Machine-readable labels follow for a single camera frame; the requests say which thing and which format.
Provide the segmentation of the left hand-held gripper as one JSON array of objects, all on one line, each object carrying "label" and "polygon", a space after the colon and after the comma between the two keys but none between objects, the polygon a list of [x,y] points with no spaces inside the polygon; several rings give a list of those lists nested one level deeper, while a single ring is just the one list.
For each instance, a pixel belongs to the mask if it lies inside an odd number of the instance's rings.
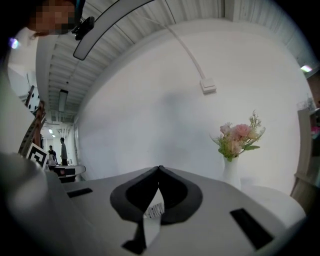
[{"label": "left hand-held gripper", "polygon": [[32,143],[26,154],[26,159],[38,164],[44,171],[49,159],[49,153],[36,144]]}]

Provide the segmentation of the pink flower bouquet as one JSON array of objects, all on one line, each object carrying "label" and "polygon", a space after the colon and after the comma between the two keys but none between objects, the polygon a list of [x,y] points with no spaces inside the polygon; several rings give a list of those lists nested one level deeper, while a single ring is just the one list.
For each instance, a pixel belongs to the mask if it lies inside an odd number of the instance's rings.
[{"label": "pink flower bouquet", "polygon": [[219,128],[219,136],[210,136],[218,146],[218,152],[230,163],[244,152],[260,148],[255,143],[264,135],[266,128],[262,126],[262,121],[255,111],[248,120],[248,124],[233,125],[227,122]]}]

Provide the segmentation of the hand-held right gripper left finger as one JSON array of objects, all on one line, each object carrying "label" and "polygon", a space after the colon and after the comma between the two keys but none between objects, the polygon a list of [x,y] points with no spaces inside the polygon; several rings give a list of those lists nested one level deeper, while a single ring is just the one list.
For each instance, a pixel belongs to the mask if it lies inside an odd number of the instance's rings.
[{"label": "hand-held right gripper left finger", "polygon": [[56,215],[71,240],[71,256],[140,256],[122,245],[132,240],[134,222],[123,220],[110,203],[112,191],[148,172],[140,170],[102,179],[61,183],[55,173],[47,174],[48,190]]}]

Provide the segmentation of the grey wooden shelf desk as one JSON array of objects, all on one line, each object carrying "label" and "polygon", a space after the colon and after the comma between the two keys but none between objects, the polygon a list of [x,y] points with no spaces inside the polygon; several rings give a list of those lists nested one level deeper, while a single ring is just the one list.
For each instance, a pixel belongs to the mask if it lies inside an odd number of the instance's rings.
[{"label": "grey wooden shelf desk", "polygon": [[320,195],[320,127],[316,126],[320,109],[297,111],[300,148],[294,185],[290,196],[308,215]]}]

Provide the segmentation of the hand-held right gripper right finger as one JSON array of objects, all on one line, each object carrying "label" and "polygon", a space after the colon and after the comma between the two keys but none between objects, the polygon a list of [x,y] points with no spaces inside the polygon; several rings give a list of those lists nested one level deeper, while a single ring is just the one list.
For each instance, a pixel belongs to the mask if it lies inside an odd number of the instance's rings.
[{"label": "hand-held right gripper right finger", "polygon": [[[273,213],[225,182],[178,169],[172,172],[197,184],[203,200],[187,221],[161,227],[149,247],[149,256],[274,256],[306,218],[301,214]],[[272,236],[272,241],[255,249],[230,214],[238,209],[246,210]]]}]

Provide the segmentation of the white wall conduit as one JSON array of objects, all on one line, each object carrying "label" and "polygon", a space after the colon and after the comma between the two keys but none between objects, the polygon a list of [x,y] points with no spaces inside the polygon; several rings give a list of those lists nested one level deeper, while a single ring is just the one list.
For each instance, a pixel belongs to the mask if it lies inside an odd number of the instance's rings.
[{"label": "white wall conduit", "polygon": [[174,30],[172,30],[169,26],[167,25],[164,25],[158,21],[155,21],[153,19],[150,19],[150,18],[146,18],[146,17],[143,17],[143,19],[145,20],[148,20],[160,27],[162,27],[163,29],[166,29],[167,31],[169,31],[174,37],[175,39],[179,42],[179,44],[182,46],[182,48],[185,50],[185,52],[187,53],[187,55],[190,57],[191,61],[193,62],[197,72],[199,73],[200,75],[200,78],[202,80],[205,80],[206,79],[206,76],[201,68],[201,66],[199,65],[198,61],[196,60],[196,58],[194,57],[194,55],[192,54],[192,52],[190,51],[190,49],[187,47],[187,45],[184,43],[184,41],[175,33]]}]

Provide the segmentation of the long black-framed ceiling lamp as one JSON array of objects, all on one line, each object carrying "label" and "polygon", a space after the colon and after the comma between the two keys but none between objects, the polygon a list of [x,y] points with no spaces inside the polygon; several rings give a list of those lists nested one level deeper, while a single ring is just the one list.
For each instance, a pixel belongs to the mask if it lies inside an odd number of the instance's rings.
[{"label": "long black-framed ceiling lamp", "polygon": [[83,61],[99,39],[123,17],[154,0],[118,0],[105,10],[77,45],[73,56]]},{"label": "long black-framed ceiling lamp", "polygon": [[69,94],[69,92],[64,89],[61,89],[59,91],[59,99],[58,99],[58,111],[59,112],[65,111],[68,94]]}]

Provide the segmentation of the white kidney-shaped vanity desk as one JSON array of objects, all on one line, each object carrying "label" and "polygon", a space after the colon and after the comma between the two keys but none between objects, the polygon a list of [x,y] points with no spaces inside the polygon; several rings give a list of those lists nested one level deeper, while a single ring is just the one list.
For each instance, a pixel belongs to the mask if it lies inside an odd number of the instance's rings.
[{"label": "white kidney-shaped vanity desk", "polygon": [[[61,180],[75,178],[86,172],[86,167],[83,165],[50,165],[48,168],[51,172],[56,173]],[[246,185],[241,191],[275,214],[306,215],[298,202],[289,195],[276,189],[265,186]]]}]

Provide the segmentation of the white printed tag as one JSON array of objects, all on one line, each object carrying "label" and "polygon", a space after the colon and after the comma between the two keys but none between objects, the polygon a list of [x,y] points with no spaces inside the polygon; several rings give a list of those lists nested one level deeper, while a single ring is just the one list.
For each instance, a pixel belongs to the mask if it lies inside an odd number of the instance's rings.
[{"label": "white printed tag", "polygon": [[165,213],[163,195],[158,189],[143,215],[143,232],[146,247],[149,247],[161,229],[161,218]]}]

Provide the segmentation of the white wall switch box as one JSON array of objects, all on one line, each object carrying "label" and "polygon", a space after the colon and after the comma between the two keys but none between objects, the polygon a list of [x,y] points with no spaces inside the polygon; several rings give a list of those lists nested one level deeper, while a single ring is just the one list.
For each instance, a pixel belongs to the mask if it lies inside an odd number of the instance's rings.
[{"label": "white wall switch box", "polygon": [[217,91],[217,87],[212,78],[202,78],[199,84],[204,95],[214,94]]}]

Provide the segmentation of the white vase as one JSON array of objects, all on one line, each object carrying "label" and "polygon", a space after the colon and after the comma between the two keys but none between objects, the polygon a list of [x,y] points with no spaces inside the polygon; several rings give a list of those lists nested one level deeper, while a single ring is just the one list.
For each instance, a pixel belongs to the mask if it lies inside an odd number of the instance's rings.
[{"label": "white vase", "polygon": [[223,158],[224,170],[222,173],[222,180],[236,189],[241,190],[241,180],[238,173],[238,159],[238,157],[235,157],[229,161],[226,157]]}]

